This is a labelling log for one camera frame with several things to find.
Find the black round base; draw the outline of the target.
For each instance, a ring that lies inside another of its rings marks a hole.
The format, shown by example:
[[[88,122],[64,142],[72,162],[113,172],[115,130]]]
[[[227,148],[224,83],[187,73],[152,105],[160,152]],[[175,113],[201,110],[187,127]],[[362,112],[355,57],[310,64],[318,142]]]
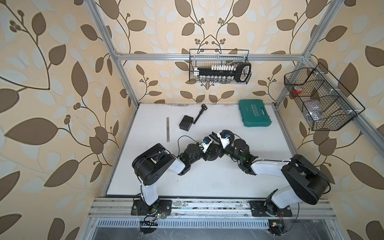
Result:
[[[222,130],[220,132],[220,136],[223,139],[225,139],[225,138],[232,138],[233,139],[235,137],[235,135],[229,130]]]
[[[218,155],[217,155],[217,148],[216,147],[208,148],[207,152],[205,154],[203,154],[203,159],[205,161],[214,161],[217,158],[218,158]]]

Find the black mic stand rod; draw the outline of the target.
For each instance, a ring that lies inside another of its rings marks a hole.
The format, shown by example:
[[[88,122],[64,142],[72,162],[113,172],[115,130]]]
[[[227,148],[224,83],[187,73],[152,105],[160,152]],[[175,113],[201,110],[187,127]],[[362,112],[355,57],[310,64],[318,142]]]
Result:
[[[210,154],[213,154],[216,157],[220,157],[223,151],[223,146],[220,137],[218,137],[218,135],[214,132],[212,132],[209,137],[213,140],[209,146]]]

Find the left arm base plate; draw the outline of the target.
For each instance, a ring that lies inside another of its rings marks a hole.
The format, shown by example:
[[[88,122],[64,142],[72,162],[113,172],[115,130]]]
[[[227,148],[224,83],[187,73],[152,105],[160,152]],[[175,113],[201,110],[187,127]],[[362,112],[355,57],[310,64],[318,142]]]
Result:
[[[142,200],[134,200],[131,215],[132,216],[157,216],[161,218],[166,218],[171,214],[172,211],[172,201],[171,200],[162,200],[158,199],[154,204],[147,205],[147,203]]]

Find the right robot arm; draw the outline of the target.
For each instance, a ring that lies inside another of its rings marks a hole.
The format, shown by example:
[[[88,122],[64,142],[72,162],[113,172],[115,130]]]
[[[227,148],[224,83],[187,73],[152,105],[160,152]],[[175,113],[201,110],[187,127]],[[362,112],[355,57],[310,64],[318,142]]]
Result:
[[[301,202],[316,205],[322,195],[331,190],[331,181],[302,155],[287,160],[259,160],[252,155],[243,139],[216,138],[221,155],[227,155],[248,175],[268,175],[283,178],[288,186],[274,190],[266,198],[262,210],[273,215]]]

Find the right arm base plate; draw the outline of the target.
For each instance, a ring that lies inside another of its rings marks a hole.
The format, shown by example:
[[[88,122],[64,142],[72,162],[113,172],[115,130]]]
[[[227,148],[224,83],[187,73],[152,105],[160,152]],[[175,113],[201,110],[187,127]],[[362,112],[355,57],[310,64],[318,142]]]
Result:
[[[253,200],[248,202],[253,217],[292,217],[293,213],[290,207],[278,208],[272,202],[262,200]]]

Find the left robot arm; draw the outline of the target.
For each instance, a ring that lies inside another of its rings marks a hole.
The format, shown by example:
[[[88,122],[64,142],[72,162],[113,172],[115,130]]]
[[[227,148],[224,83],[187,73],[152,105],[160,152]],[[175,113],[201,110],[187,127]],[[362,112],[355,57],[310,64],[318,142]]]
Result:
[[[141,183],[141,200],[146,207],[153,208],[159,201],[156,182],[167,171],[185,175],[191,165],[203,159],[214,161],[220,155],[220,146],[210,142],[190,144],[178,157],[160,143],[135,158],[132,167]]]

